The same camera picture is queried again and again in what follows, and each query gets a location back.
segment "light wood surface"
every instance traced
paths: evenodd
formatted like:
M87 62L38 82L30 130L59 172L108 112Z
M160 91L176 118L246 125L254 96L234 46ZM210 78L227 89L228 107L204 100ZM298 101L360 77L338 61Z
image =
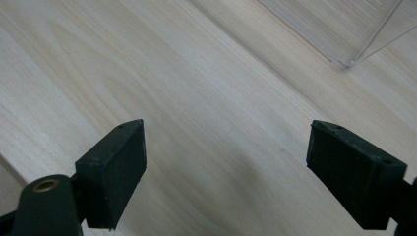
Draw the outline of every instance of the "light wood surface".
M114 232L363 231L305 157L313 119L417 174L417 30L336 70L253 0L0 0L0 152L27 181L145 121L148 169Z

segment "black object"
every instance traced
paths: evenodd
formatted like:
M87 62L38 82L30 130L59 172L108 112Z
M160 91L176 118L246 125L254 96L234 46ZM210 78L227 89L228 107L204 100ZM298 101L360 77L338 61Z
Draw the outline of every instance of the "black object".
M0 235L82 235L80 224L114 229L147 167L144 123L114 128L76 162L76 174L28 184Z
M307 166L364 229L417 235L417 179L403 180L407 165L343 127L313 121Z

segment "clear plastic tray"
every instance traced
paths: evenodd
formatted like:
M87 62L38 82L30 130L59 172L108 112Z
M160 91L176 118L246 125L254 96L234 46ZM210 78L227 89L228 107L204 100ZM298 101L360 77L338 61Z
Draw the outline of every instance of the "clear plastic tray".
M416 0L260 0L336 65L351 67L417 26Z

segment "wooden table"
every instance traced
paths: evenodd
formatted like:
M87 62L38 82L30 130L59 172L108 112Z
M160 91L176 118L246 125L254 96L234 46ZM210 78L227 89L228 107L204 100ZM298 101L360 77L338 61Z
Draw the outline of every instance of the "wooden table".
M337 70L254 0L0 0L0 152L26 182L72 175L144 119L148 170L117 230L86 235L392 235L359 228L305 157L322 119L412 181L416 42Z

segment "transparent acrylic box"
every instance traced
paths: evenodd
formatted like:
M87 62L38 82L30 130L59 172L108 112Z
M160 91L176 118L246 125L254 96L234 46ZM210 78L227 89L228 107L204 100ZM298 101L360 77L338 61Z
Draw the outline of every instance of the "transparent acrylic box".
M336 66L352 67L417 27L417 0L260 0Z

